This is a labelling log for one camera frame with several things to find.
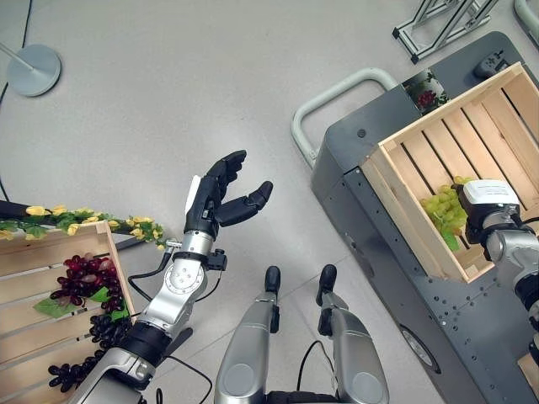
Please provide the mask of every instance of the green grapes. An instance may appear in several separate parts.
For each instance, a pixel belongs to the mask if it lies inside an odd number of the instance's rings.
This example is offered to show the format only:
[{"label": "green grapes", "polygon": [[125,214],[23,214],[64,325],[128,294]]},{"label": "green grapes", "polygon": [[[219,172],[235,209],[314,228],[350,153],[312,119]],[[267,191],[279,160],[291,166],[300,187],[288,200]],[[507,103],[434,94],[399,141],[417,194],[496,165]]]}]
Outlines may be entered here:
[{"label": "green grapes", "polygon": [[[455,183],[459,184],[472,180],[471,177],[454,178]],[[467,215],[461,207],[456,191],[450,185],[442,185],[438,189],[438,194],[420,200],[420,204],[442,236],[462,235],[461,228],[466,224]]]}]

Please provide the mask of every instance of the gray floor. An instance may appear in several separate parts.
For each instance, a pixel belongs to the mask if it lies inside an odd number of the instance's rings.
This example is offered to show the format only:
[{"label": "gray floor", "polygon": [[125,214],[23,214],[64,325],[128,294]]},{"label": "gray floor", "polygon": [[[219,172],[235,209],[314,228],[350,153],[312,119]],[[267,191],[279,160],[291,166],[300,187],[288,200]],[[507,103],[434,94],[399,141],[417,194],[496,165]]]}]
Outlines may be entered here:
[{"label": "gray floor", "polygon": [[[271,341],[268,388],[293,390],[302,355],[317,337],[317,276],[325,263],[336,263],[336,290],[374,338],[392,403],[442,403],[313,197],[310,171],[289,131],[301,103],[352,72],[377,66],[402,81],[489,30],[505,32],[539,73],[536,48],[509,0],[499,2],[488,26],[412,65],[390,34],[418,3],[35,0],[28,44],[56,49],[63,71],[40,98],[8,89],[0,108],[3,182],[14,201],[151,215],[180,236],[191,176],[246,149],[229,195],[265,179],[275,183],[274,194],[257,217],[221,231],[217,246],[227,250],[228,270],[218,292],[196,306],[195,335],[176,354],[215,378],[233,328],[267,266],[276,264],[283,273],[281,331]],[[27,6],[0,0],[0,40],[14,48]],[[2,75],[7,62],[0,55]],[[320,141],[328,125],[380,91],[367,83],[348,93],[309,117],[307,131]],[[120,258],[136,274],[154,268],[159,253],[148,245]],[[152,293],[159,285],[144,284]],[[143,300],[134,299],[142,308]],[[157,371],[150,402],[158,386],[168,402],[197,402],[206,388],[175,363]],[[332,390],[319,352],[307,363],[303,388]]]}]

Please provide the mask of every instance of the black cable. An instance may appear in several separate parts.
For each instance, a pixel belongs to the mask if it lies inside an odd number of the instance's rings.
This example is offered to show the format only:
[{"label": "black cable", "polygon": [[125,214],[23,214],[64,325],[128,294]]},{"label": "black cable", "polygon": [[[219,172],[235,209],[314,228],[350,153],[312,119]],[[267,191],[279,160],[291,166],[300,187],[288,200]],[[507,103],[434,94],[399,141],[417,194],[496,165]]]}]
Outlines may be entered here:
[{"label": "black cable", "polygon": [[[202,397],[202,400],[200,400],[199,404],[202,404],[206,398],[208,398],[208,396],[210,395],[211,393],[211,390],[213,389],[213,383],[211,382],[211,379],[206,376],[205,374],[203,374],[200,370],[194,368],[193,366],[191,366],[190,364],[186,364],[183,360],[181,359],[178,359],[176,358],[175,356],[165,356],[163,357],[163,359],[172,359],[172,360],[175,360],[176,362],[178,362],[179,364],[182,364],[183,366],[185,366],[186,368],[188,369],[191,369],[193,370],[196,374],[202,376],[209,384],[210,384],[210,388],[208,389],[208,391],[204,394],[204,397]],[[163,404],[163,392],[161,391],[161,389],[157,389],[156,392],[155,392],[155,399],[156,399],[156,402],[157,404]]]},{"label": "black cable", "polygon": [[299,391],[299,390],[300,390],[300,387],[302,386],[303,367],[305,366],[305,361],[307,360],[307,357],[309,356],[309,354],[311,353],[312,349],[314,348],[314,346],[315,346],[317,343],[320,344],[320,347],[322,348],[323,356],[325,356],[326,359],[327,359],[328,362],[329,362],[329,366],[331,367],[331,373],[332,373],[332,374],[335,374],[334,365],[332,364],[331,359],[329,358],[328,353],[326,352],[326,348],[323,346],[322,341],[320,341],[319,339],[317,339],[314,343],[311,344],[311,346],[307,349],[307,351],[305,352],[305,355],[303,356],[302,364],[300,365],[300,371],[299,371],[299,373],[298,373],[298,375],[297,375],[296,391]]},{"label": "black cable", "polygon": [[[32,0],[29,0],[28,3],[28,13],[26,14],[26,23],[24,24],[24,33],[23,33],[23,45],[21,48],[24,48],[24,45],[26,45],[26,35],[28,34],[28,22],[30,21],[30,15],[32,14]],[[2,93],[0,93],[0,104],[2,104],[3,96],[6,93],[6,90],[8,89],[8,83],[3,86]],[[2,194],[4,199],[9,202],[8,193],[6,192],[6,189],[3,187],[2,183],[2,177],[0,177],[0,189],[2,190]]]},{"label": "black cable", "polygon": [[136,290],[139,295],[141,295],[142,297],[144,297],[146,300],[148,301],[152,301],[152,298],[144,291],[142,290],[141,288],[139,288],[136,284],[135,284],[135,281],[133,279],[142,279],[142,278],[148,278],[150,276],[153,276],[153,275],[157,275],[159,274],[160,272],[162,272],[165,267],[167,266],[167,263],[168,263],[168,260],[170,259],[170,256],[172,255],[172,253],[170,252],[166,252],[163,254],[163,259],[161,260],[161,263],[159,264],[159,266],[157,267],[157,269],[155,271],[152,271],[152,272],[146,272],[145,274],[139,274],[139,275],[132,275],[130,276],[129,278],[127,278],[127,282],[129,282],[129,284],[133,287],[134,290]]},{"label": "black cable", "polygon": [[527,219],[527,220],[523,221],[522,224],[527,225],[528,223],[532,223],[534,221],[539,221],[539,216],[538,217],[531,217],[530,219]]},{"label": "black cable", "polygon": [[28,14],[26,14],[26,24],[24,25],[24,34],[23,34],[23,45],[21,48],[24,48],[26,45],[26,34],[28,32],[28,22],[30,21],[30,14],[32,13],[32,0],[28,4]]},{"label": "black cable", "polygon": [[219,282],[221,282],[221,275],[222,275],[222,271],[219,273],[219,278],[217,278],[216,284],[213,286],[213,289],[210,290],[205,295],[203,295],[202,297],[199,297],[197,300],[195,300],[195,303],[198,301],[204,300],[206,297],[210,296],[213,292],[216,291],[217,286],[219,286]]}]

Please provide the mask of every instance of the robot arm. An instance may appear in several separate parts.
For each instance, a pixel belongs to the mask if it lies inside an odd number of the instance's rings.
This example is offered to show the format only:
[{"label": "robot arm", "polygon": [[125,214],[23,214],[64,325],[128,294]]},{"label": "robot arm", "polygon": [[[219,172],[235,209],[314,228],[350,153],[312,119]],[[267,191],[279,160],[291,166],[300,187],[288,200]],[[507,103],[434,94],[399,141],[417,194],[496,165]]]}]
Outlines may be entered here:
[{"label": "robot arm", "polygon": [[193,304],[206,287],[205,271],[226,258],[211,253],[219,226],[256,215],[268,201],[273,185],[266,181],[249,196],[221,204],[227,185],[237,178],[247,153],[235,151],[216,162],[203,177],[194,177],[185,207],[184,240],[172,255],[168,245],[162,266],[172,256],[163,286],[144,309],[119,347],[111,348],[78,387],[70,404],[141,401],[163,356],[189,320]]},{"label": "robot arm", "polygon": [[[539,331],[539,241],[520,219],[515,191],[505,182],[483,179],[457,185],[468,218],[466,237],[481,243],[485,258],[499,269],[499,281],[511,288],[528,310],[530,323]],[[539,364],[539,334],[530,344]]]}]

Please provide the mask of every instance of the white handle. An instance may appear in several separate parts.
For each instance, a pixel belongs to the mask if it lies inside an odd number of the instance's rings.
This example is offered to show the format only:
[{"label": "white handle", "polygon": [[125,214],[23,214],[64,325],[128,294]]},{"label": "white handle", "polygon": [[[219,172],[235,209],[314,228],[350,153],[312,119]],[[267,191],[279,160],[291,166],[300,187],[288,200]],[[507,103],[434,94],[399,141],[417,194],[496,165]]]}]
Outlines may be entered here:
[{"label": "white handle", "polygon": [[320,108],[332,99],[338,97],[342,93],[347,92],[351,88],[366,80],[373,80],[380,83],[380,85],[382,85],[386,91],[398,85],[397,80],[395,80],[388,72],[375,67],[367,67],[366,69],[359,70],[351,76],[348,76],[342,82],[338,82],[333,87],[319,94],[310,101],[307,101],[297,109],[291,123],[292,137],[294,138],[294,141],[296,141],[297,146],[305,157],[305,160],[310,168],[314,167],[314,163],[317,160],[318,149],[316,151],[314,150],[311,142],[307,139],[305,133],[303,132],[303,118],[305,118],[315,109]]}]

